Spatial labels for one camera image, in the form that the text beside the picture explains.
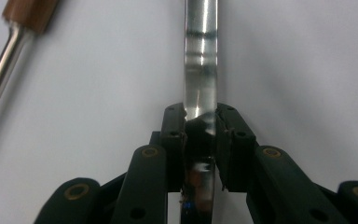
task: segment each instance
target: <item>metal shaft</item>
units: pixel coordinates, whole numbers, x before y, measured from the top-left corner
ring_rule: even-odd
[[[216,80],[217,0],[186,0],[183,224],[212,222]]]
[[[19,58],[25,40],[32,34],[32,31],[15,22],[9,24],[9,38],[0,57],[0,97]]]

